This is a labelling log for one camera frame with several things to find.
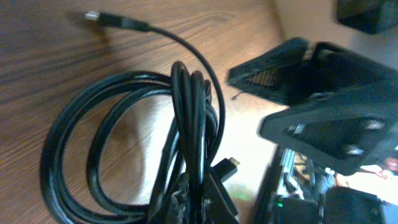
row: wooden table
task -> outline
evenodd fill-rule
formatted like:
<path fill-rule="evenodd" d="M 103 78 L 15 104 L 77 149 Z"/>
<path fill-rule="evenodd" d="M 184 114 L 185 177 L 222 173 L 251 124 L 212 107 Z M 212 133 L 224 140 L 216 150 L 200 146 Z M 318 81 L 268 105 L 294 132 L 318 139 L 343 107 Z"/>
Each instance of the wooden table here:
<path fill-rule="evenodd" d="M 125 70 L 168 74 L 172 62 L 204 68 L 183 47 L 157 34 L 99 29 L 86 11 L 107 11 L 166 28 L 192 43 L 215 69 L 227 122 L 215 163 L 241 165 L 225 185 L 246 222 L 274 145 L 257 136 L 264 116 L 283 107 L 225 84 L 228 69 L 270 50 L 282 36 L 272 1 L 9 1 L 0 9 L 0 223 L 53 223 L 40 193 L 39 163 L 47 131 L 62 108 L 94 82 Z M 85 164 L 90 141 L 117 99 L 81 121 L 70 138 L 64 172 L 73 196 L 102 211 L 88 193 Z M 117 124 L 101 161 L 101 181 L 114 200 L 147 203 L 160 150 L 173 117 L 170 98 L 149 98 Z"/>

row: cable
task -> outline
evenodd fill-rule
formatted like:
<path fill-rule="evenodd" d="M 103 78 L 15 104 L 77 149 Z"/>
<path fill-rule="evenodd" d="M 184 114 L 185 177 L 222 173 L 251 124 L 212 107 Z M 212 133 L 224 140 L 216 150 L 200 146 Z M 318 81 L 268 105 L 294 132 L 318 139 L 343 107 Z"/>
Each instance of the cable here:
<path fill-rule="evenodd" d="M 210 64 L 197 49 L 166 30 L 146 22 L 122 16 L 88 12 L 86 19 L 102 26 L 141 32 L 155 32 L 169 37 L 191 51 L 204 65 L 213 81 L 220 107 L 220 120 L 211 107 L 211 84 L 199 71 L 189 74 L 182 62 L 175 62 L 171 76 L 145 71 L 125 72 L 101 80 L 80 93 L 59 114 L 47 135 L 40 162 L 40 187 L 52 216 L 60 223 L 147 223 L 164 206 L 186 163 L 189 174 L 189 222 L 202 223 L 203 175 L 215 158 L 225 124 L 225 105 L 220 84 Z M 114 215 L 103 215 L 80 205 L 67 189 L 62 160 L 68 138 L 77 122 L 102 101 L 127 93 L 98 128 L 91 143 L 86 165 L 87 183 L 95 201 Z M 100 160 L 106 140 L 120 117 L 139 100 L 155 95 L 171 95 L 175 119 L 167 136 L 154 188 L 148 205 L 128 205 L 111 200 L 100 182 Z M 176 158 L 172 175 L 167 174 Z"/>

